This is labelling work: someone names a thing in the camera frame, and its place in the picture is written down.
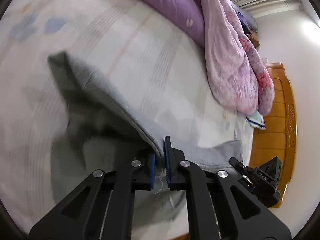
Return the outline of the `grey sweatshirt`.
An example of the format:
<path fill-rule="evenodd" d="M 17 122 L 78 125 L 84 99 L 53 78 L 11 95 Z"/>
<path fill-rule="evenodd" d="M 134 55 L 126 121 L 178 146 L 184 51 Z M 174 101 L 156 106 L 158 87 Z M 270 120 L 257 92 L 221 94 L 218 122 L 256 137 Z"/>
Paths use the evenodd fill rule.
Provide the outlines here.
<path fill-rule="evenodd" d="M 61 201 L 91 172 L 116 171 L 140 154 L 155 156 L 155 192 L 136 194 L 135 228 L 173 220 L 186 204 L 183 191 L 164 184 L 168 132 L 134 110 L 102 73 L 61 51 L 47 59 L 67 110 L 66 130 L 51 153 L 53 196 Z"/>

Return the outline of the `wooden headboard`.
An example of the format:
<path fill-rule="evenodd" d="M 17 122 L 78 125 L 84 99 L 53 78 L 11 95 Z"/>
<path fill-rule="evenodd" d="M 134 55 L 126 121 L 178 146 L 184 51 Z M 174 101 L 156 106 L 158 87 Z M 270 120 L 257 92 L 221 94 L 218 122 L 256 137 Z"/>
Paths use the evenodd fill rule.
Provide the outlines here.
<path fill-rule="evenodd" d="M 275 88 L 272 110 L 264 117 L 266 129 L 255 129 L 249 165 L 259 167 L 278 157 L 282 162 L 278 184 L 280 200 L 283 202 L 288 183 L 292 180 L 297 148 L 297 117 L 293 90 L 282 63 L 265 65 Z"/>

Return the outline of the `teal striped pillow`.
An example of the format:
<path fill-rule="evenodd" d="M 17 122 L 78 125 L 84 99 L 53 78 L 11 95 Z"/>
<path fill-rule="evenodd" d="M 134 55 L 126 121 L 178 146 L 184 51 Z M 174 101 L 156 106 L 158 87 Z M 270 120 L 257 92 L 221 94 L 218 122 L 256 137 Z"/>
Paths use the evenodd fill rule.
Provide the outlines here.
<path fill-rule="evenodd" d="M 258 111 L 256 111 L 253 115 L 246 115 L 245 118 L 251 127 L 260 130 L 266 129 L 264 117 Z"/>

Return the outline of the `white patterned bed sheet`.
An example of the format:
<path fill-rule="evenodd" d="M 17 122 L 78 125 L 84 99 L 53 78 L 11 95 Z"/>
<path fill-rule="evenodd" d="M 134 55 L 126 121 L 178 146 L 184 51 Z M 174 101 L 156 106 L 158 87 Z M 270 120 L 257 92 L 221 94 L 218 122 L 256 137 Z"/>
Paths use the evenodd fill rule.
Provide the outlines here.
<path fill-rule="evenodd" d="M 66 138 L 68 107 L 47 59 L 69 52 L 110 81 L 124 101 L 184 151 L 215 167 L 213 148 L 242 140 L 248 161 L 253 130 L 210 91 L 203 50 L 139 0 L 12 0 L 1 19 L 1 201 L 28 234 L 56 203 L 97 168 L 124 158 L 95 138 L 76 153 Z"/>

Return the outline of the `dark purple pillow pile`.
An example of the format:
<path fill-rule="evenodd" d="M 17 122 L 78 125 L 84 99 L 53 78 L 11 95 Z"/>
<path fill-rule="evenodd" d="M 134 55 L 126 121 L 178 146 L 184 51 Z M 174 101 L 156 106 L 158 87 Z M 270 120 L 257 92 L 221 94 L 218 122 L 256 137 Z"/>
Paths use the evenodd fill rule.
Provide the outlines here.
<path fill-rule="evenodd" d="M 252 31 L 257 33 L 258 25 L 255 18 L 249 12 L 241 9 L 234 3 L 232 3 L 232 7 L 240 20 L 245 35 L 251 35 Z"/>

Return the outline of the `purple floral quilt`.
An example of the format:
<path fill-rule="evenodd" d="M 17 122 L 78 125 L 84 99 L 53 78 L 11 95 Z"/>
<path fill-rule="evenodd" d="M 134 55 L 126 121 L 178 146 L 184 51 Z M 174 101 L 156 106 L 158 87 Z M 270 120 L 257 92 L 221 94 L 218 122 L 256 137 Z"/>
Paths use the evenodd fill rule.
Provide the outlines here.
<path fill-rule="evenodd" d="M 229 0 L 141 0 L 204 48 L 207 77 L 220 105 L 270 113 L 273 81 Z"/>

